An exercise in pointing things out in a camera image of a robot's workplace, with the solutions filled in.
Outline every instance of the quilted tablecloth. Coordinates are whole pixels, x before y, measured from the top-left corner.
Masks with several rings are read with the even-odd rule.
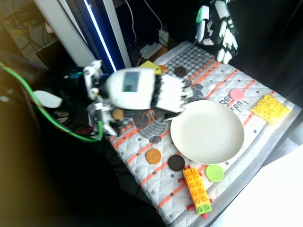
[[[120,136],[109,140],[168,226],[207,226],[261,168],[301,109],[233,66],[216,62],[213,55],[189,42],[181,43],[155,63],[165,65],[171,76],[175,76],[176,67],[186,68],[185,78],[194,93],[190,102],[203,99],[216,101],[237,114],[245,130],[241,151],[220,164],[225,172],[224,178],[213,183],[205,176],[205,165],[189,160],[176,149],[170,136],[170,123],[164,123],[163,113],[158,110],[125,111]],[[243,100],[231,100],[229,92],[235,88],[244,92]],[[292,110],[278,128],[270,126],[250,111],[264,95],[273,96]],[[151,148],[162,153],[158,164],[149,164],[145,158],[145,153]],[[178,182],[182,171],[172,171],[167,163],[169,157],[175,154],[181,155],[186,165],[196,167],[202,173],[209,198],[214,201],[213,211],[208,213],[207,219],[194,210],[187,210],[192,202],[185,183]]]

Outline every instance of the lime green lid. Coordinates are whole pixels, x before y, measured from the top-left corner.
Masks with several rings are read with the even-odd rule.
[[[205,172],[207,178],[212,182],[219,182],[224,177],[224,172],[219,165],[209,165]]]

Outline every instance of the black disc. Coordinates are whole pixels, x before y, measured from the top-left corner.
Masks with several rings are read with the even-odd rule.
[[[173,171],[181,171],[185,165],[184,159],[180,155],[173,155],[167,161],[169,168]]]
[[[179,66],[175,68],[174,73],[177,77],[184,77],[187,74],[187,71],[184,67]]]

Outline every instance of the yellow toy block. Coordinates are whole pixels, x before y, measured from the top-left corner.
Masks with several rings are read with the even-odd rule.
[[[156,64],[152,63],[151,61],[144,62],[142,65],[139,66],[139,68],[155,69],[156,75],[161,74],[161,69],[160,69],[159,65],[156,65]]]
[[[210,203],[202,179],[196,168],[183,170],[184,179],[195,207]]]
[[[291,110],[283,106],[272,96],[266,95],[251,111],[274,125],[281,122]]]

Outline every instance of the round plate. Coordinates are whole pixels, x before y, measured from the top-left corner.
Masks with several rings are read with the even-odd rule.
[[[218,164],[235,156],[244,142],[244,128],[237,115],[213,101],[195,101],[185,106],[170,126],[177,149],[192,161]]]

